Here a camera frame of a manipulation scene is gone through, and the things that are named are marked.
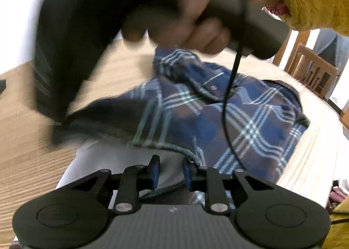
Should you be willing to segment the person's right hand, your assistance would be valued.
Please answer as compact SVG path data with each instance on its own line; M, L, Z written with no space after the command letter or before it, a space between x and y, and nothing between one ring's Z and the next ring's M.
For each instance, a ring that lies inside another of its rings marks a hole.
M229 30L216 18L196 24L200 14L210 0L178 0L180 16L173 21L151 30L148 26L139 27L137 22L145 19L144 14L136 13L127 20L121 33L124 41L135 43L142 40L145 33L163 47L180 46L189 50L198 50L205 54L218 54L229 43ZM283 0L251 0L260 7L276 7Z

